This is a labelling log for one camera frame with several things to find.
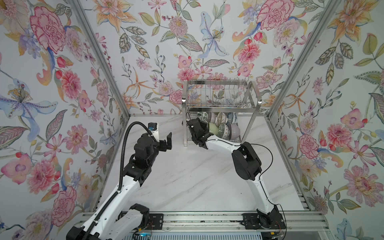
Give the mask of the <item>plain light green bowl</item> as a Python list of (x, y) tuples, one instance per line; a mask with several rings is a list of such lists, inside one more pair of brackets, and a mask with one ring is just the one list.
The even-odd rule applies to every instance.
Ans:
[(216, 126), (215, 123), (209, 123), (209, 133), (212, 135), (217, 136), (218, 135), (218, 127)]

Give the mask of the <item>blue-rimmed leaf bowl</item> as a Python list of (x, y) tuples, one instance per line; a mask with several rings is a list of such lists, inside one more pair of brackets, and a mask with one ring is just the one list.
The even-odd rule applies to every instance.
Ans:
[(198, 117), (201, 121), (207, 121), (207, 119), (208, 119), (208, 113), (207, 113), (207, 112), (197, 112), (197, 117)]

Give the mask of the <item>green geometric patterned bowl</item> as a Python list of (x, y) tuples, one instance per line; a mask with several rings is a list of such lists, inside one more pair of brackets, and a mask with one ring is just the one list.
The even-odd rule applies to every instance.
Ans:
[(227, 124), (221, 123), (218, 126), (218, 137), (222, 138), (222, 139), (225, 139), (225, 140), (228, 140), (229, 139), (229, 135), (230, 135), (229, 126)]

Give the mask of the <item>blue floral ceramic bowl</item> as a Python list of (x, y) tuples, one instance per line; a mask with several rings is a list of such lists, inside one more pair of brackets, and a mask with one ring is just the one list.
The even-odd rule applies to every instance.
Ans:
[(227, 124), (236, 124), (238, 122), (237, 113), (230, 112), (227, 114)]

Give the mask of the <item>plain lilac ceramic bowl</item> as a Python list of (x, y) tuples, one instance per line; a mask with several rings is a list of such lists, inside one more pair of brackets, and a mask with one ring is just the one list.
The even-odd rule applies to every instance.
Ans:
[(229, 125), (229, 139), (230, 140), (236, 140), (241, 135), (241, 130), (238, 125), (236, 124), (230, 124)]

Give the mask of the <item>purple striped bowl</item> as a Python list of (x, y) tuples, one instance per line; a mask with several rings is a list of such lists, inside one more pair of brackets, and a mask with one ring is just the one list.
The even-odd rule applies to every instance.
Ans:
[(217, 115), (214, 112), (208, 112), (207, 122), (215, 124), (217, 120)]

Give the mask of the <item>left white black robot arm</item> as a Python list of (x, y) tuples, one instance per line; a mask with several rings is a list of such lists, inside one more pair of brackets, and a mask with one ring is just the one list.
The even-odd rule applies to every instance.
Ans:
[(92, 217), (79, 228), (72, 227), (67, 240), (122, 240), (132, 231), (144, 229), (149, 224), (149, 208), (134, 204), (123, 216), (123, 208), (133, 194), (143, 185), (152, 172), (159, 152), (172, 149), (172, 133), (166, 140), (157, 141), (148, 133), (143, 134), (134, 146), (135, 153), (124, 167), (122, 182)]

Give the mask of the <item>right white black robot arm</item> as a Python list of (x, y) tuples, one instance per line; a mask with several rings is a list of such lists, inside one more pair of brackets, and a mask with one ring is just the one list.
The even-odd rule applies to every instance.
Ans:
[(209, 124), (199, 118), (186, 122), (192, 141), (206, 150), (222, 154), (230, 154), (238, 176), (245, 180), (256, 201), (256, 213), (244, 214), (243, 225), (246, 229), (279, 229), (287, 228), (283, 210), (270, 200), (262, 178), (262, 162), (253, 148), (253, 144), (244, 142), (236, 144), (222, 139), (209, 131)]

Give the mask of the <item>steel two-tier dish rack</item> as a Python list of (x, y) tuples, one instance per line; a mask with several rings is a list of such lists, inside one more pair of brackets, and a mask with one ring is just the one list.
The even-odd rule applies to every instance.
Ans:
[(187, 121), (197, 117), (197, 112), (237, 113), (237, 116), (250, 116), (250, 121), (242, 135), (235, 141), (243, 143), (247, 139), (256, 117), (261, 116), (262, 94), (255, 81), (246, 80), (189, 80), (183, 83), (182, 113), (184, 146), (192, 140)]

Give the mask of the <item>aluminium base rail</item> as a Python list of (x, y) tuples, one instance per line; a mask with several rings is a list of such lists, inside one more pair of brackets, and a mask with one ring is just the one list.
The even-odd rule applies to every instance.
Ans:
[(154, 212), (157, 215), (154, 231), (175, 232), (328, 232), (329, 224), (319, 212), (284, 211), (271, 220), (269, 227), (257, 212)]

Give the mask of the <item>left aluminium frame post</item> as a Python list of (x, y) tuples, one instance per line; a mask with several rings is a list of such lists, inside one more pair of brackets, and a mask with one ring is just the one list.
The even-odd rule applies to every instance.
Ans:
[(85, 36), (90, 44), (91, 49), (95, 53), (95, 58), (97, 60), (97, 63), (99, 64), (101, 70), (106, 76), (107, 82), (112, 88), (112, 92), (116, 97), (120, 110), (122, 111), (124, 117), (128, 120), (130, 118), (129, 111), (118, 89), (118, 86), (114, 79), (111, 68), (108, 65), (108, 61), (105, 59), (102, 48), (96, 38), (96, 35), (92, 29), (91, 24), (88, 21), (88, 18), (86, 16), (85, 10), (83, 9), (83, 6), (81, 5), (80, 1), (77, 1), (77, 0), (69, 0), (68, 2), (69, 2), (69, 5), (71, 6), (72, 11), (75, 13), (80, 26), (83, 28), (85, 32)]

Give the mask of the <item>aluminium frame post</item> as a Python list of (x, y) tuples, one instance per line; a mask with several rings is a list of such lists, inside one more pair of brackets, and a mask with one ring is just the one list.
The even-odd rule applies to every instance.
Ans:
[(83, 28), (85, 32), (85, 36), (90, 44), (91, 49), (95, 53), (95, 58), (97, 60), (97, 63), (99, 64), (101, 70), (106, 76), (107, 82), (112, 88), (112, 92), (116, 97), (120, 110), (122, 111), (124, 117), (128, 120), (130, 118), (129, 111), (118, 89), (118, 86), (114, 79), (111, 68), (108, 65), (108, 61), (105, 59), (102, 48), (96, 38), (96, 35), (92, 29), (91, 24), (88, 21), (88, 18), (86, 16), (85, 10), (83, 9), (83, 6), (81, 5), (80, 1), (77, 1), (77, 0), (69, 0), (68, 2), (69, 2), (69, 5), (71, 6), (72, 11), (75, 13), (80, 26)]
[(296, 63), (292, 67), (292, 70), (288, 74), (288, 77), (284, 84), (282, 85), (282, 88), (280, 89), (280, 92), (277, 94), (277, 97), (275, 98), (275, 101), (273, 105), (268, 110), (268, 113), (265, 115), (266, 119), (271, 120), (273, 116), (277, 113), (278, 108), (280, 107), (282, 101), (285, 98), (287, 90), (289, 90), (290, 86), (292, 85), (292, 82), (295, 80), (297, 74), (303, 67), (304, 63), (306, 62), (307, 58), (309, 57), (312, 50), (315, 48), (315, 45), (317, 44), (321, 34), (326, 28), (326, 25), (332, 15), (335, 13), (336, 8), (339, 6), (340, 3), (338, 1), (328, 1), (327, 5), (325, 6), (323, 13), (320, 15), (319, 20), (317, 21), (311, 37), (308, 39), (307, 43), (304, 45), (303, 50), (300, 52)]

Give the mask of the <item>right aluminium frame post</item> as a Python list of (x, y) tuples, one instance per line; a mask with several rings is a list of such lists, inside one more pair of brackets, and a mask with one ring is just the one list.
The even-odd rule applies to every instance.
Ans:
[(292, 67), (292, 70), (288, 74), (288, 77), (284, 84), (282, 85), (282, 88), (280, 89), (280, 92), (277, 94), (277, 97), (275, 98), (275, 101), (273, 105), (268, 110), (268, 113), (265, 115), (266, 119), (271, 120), (273, 116), (277, 113), (278, 108), (280, 107), (282, 101), (285, 98), (287, 90), (289, 90), (290, 86), (292, 85), (292, 82), (295, 80), (297, 74), (303, 67), (304, 63), (306, 62), (307, 58), (309, 57), (312, 50), (315, 48), (315, 45), (317, 44), (321, 34), (326, 28), (326, 25), (332, 15), (335, 13), (336, 8), (339, 6), (340, 3), (338, 1), (328, 1), (327, 5), (325, 6), (323, 13), (320, 15), (319, 20), (317, 21), (311, 37), (308, 39), (307, 43), (304, 45), (303, 50), (300, 52), (296, 63)]

